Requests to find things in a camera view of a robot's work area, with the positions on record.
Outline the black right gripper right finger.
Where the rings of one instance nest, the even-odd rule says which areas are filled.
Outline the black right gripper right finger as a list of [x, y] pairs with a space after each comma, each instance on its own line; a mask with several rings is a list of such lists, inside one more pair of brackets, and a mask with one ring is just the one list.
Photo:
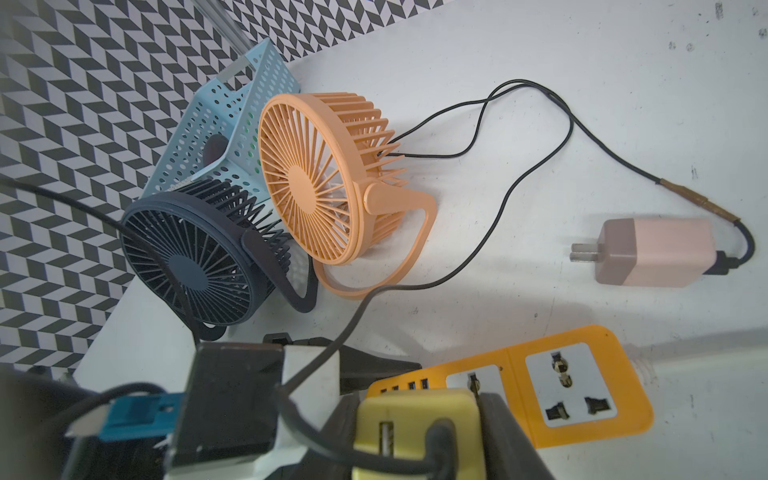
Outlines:
[[480, 393], [477, 403], [488, 479], [555, 479], [499, 394]]

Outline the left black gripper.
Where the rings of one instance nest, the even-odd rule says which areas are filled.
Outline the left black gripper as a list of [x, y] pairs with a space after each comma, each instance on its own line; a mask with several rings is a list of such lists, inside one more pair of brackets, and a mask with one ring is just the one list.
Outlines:
[[[304, 345], [326, 347], [331, 340], [324, 337], [293, 340], [286, 332], [266, 334], [267, 344]], [[416, 362], [389, 359], [365, 353], [349, 346], [340, 349], [340, 388], [342, 394], [367, 390], [374, 382], [396, 377], [416, 370], [422, 365]]]

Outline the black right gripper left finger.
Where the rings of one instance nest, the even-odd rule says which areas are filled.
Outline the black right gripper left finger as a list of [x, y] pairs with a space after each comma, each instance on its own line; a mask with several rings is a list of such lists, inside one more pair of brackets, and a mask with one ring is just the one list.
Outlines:
[[288, 479], [350, 479], [355, 452], [359, 392], [343, 395], [320, 429], [298, 410], [287, 392], [281, 393], [281, 418], [299, 444], [307, 449]]

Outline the yellow usb charger plug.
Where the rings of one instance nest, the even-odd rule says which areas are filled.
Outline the yellow usb charger plug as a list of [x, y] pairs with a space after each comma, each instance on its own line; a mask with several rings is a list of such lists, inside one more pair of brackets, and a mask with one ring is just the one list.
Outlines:
[[481, 415], [466, 389], [389, 391], [365, 399], [357, 410], [354, 448], [396, 459], [420, 460], [432, 424], [450, 420], [457, 443], [457, 477], [485, 479]]

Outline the orange power strip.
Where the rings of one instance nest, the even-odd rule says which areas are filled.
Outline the orange power strip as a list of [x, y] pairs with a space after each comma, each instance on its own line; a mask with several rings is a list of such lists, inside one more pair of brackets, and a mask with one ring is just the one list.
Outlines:
[[442, 388], [500, 395], [537, 448], [641, 434], [654, 422], [623, 346], [599, 325], [379, 380], [366, 394]]

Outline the pink usb charger plug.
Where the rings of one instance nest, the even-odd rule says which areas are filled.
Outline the pink usb charger plug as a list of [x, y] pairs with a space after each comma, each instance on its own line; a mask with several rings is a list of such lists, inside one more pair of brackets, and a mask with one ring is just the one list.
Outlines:
[[573, 244], [569, 259], [593, 264], [603, 285], [680, 288], [710, 270], [718, 254], [707, 220], [621, 218], [605, 221], [596, 240]]

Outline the dark blue desk fan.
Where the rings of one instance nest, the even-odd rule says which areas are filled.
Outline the dark blue desk fan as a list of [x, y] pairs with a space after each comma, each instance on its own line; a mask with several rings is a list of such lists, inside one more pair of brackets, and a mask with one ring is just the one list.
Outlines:
[[273, 292], [302, 313], [316, 305], [315, 272], [303, 294], [289, 280], [292, 237], [279, 215], [240, 186], [198, 180], [133, 202], [121, 223], [177, 278], [204, 341], [248, 320]]

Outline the orange desk fan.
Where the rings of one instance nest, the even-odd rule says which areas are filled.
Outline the orange desk fan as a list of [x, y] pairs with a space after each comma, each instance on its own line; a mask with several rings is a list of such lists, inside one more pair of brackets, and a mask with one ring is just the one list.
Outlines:
[[279, 94], [259, 119], [257, 146], [266, 189], [293, 239], [334, 294], [361, 299], [370, 287], [336, 282], [329, 266], [345, 266], [393, 234], [405, 215], [424, 214], [402, 263], [384, 279], [399, 283], [418, 260], [437, 216], [435, 198], [411, 190], [394, 130], [380, 109], [350, 92]]

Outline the light blue plastic basket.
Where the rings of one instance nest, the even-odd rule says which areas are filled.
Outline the light blue plastic basket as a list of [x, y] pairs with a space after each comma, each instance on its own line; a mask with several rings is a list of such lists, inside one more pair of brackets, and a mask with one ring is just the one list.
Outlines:
[[299, 91], [278, 49], [270, 40], [260, 42], [197, 90], [141, 196], [212, 178], [267, 201], [259, 118], [270, 99]]

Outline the aluminium corner post left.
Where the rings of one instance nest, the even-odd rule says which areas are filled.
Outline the aluminium corner post left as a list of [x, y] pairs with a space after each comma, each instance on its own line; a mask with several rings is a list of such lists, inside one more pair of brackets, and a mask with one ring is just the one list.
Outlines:
[[239, 55], [255, 45], [219, 0], [193, 0], [193, 3]]

